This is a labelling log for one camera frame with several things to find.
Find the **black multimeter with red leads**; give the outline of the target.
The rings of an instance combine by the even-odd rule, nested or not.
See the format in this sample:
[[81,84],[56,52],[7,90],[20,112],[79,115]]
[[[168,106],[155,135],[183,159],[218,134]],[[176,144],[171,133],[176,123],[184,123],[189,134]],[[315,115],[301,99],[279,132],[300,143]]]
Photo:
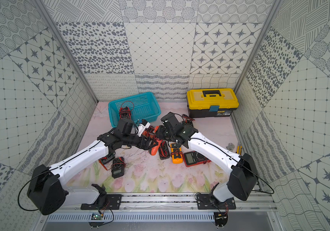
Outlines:
[[171,154],[166,141],[162,141],[158,147],[158,154],[161,160],[169,159]]

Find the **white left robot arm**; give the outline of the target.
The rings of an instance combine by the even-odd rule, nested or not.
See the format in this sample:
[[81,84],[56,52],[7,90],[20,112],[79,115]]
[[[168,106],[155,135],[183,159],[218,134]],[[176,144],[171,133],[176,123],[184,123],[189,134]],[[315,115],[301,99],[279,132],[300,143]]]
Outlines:
[[123,146],[142,150],[153,148],[152,139],[143,135],[149,127],[150,123],[145,119],[139,125],[130,119],[121,119],[117,127],[100,135],[80,152],[49,167],[36,167],[31,180],[27,182],[28,198],[42,215],[50,215],[60,207],[76,204],[87,206],[89,209],[105,209],[108,200],[103,187],[92,184],[88,188],[69,189],[66,184],[80,171]]

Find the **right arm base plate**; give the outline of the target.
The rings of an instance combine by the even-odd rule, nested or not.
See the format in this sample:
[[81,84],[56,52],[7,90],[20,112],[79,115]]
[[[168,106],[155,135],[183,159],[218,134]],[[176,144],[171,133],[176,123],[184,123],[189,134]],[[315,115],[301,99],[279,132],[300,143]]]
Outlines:
[[210,195],[206,193],[196,193],[194,195],[195,200],[197,202],[197,207],[199,210],[206,210],[206,209],[218,209],[218,210],[225,210],[226,208],[236,209],[236,204],[234,198],[227,199],[225,202],[218,202],[217,200],[210,199]]

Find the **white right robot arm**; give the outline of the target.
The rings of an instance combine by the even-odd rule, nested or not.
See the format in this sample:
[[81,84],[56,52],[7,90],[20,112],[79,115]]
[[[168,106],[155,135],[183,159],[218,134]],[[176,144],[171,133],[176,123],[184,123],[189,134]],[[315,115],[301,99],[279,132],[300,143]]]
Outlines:
[[176,147],[184,146],[202,154],[229,175],[226,182],[211,190],[213,200],[223,203],[233,197],[242,201],[248,199],[260,178],[252,156],[247,153],[239,155],[219,146],[193,126],[179,122],[173,112],[166,114],[161,121],[157,137],[175,143]]

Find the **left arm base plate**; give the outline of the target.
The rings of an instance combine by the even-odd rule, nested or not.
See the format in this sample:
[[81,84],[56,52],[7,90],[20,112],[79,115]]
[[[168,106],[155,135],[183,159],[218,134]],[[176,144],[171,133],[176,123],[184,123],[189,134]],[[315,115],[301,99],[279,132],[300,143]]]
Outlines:
[[107,194],[100,195],[97,200],[93,204],[82,204],[81,210],[102,210],[102,209],[110,209],[110,210],[119,210],[122,194]]

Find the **orange multimeter with leads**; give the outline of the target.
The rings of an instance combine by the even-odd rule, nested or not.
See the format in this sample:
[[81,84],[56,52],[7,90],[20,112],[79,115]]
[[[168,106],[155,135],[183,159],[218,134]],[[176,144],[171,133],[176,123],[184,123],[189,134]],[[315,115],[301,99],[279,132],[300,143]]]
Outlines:
[[144,130],[144,132],[141,134],[141,136],[146,137],[146,138],[150,138],[150,139],[157,139],[157,131],[159,129],[160,126],[149,126],[147,129]]

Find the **dark green multimeter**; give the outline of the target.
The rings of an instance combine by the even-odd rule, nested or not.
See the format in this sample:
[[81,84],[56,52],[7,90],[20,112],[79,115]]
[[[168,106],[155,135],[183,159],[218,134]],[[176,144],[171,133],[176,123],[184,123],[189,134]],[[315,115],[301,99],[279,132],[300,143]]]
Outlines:
[[183,121],[182,121],[183,125],[190,125],[192,127],[194,126],[194,124],[193,124],[194,119],[193,118],[189,117],[186,114],[182,114],[181,116],[182,116],[182,119],[183,119]]

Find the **orange black multimeter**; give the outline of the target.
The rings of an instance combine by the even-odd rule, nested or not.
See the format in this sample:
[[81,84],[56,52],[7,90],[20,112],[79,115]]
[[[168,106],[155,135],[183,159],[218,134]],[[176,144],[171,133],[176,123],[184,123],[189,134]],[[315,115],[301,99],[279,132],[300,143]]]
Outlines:
[[152,141],[152,143],[150,145],[151,148],[149,149],[150,155],[155,156],[158,153],[158,149],[161,145],[161,142],[162,142],[162,140],[158,140],[158,139]]

